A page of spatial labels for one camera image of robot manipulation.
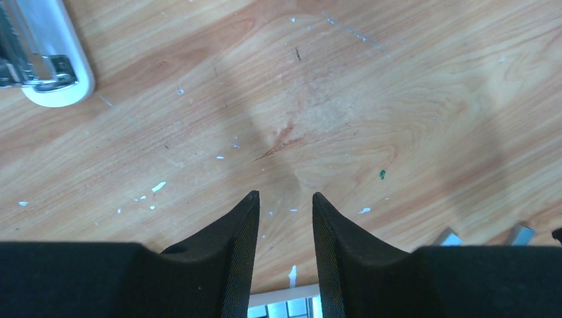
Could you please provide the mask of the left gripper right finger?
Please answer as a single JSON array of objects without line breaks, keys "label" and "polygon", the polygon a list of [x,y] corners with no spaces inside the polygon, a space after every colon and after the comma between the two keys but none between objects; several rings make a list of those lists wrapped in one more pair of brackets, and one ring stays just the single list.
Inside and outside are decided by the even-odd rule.
[{"label": "left gripper right finger", "polygon": [[325,317],[560,317],[561,249],[422,246],[405,252],[312,197]]}]

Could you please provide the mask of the grey white stapler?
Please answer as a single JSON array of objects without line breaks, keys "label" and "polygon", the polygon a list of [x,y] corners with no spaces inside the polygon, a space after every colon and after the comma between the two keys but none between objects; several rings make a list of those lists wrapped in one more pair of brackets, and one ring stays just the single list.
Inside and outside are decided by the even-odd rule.
[{"label": "grey white stapler", "polygon": [[63,1],[1,2],[1,88],[43,107],[87,99],[95,77]]}]

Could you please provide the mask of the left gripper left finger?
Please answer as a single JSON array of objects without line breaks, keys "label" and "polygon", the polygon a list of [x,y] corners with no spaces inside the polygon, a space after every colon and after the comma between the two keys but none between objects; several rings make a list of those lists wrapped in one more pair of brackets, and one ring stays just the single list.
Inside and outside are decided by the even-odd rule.
[{"label": "left gripper left finger", "polygon": [[245,317],[260,197],[154,252],[136,242],[2,242],[2,317]]}]

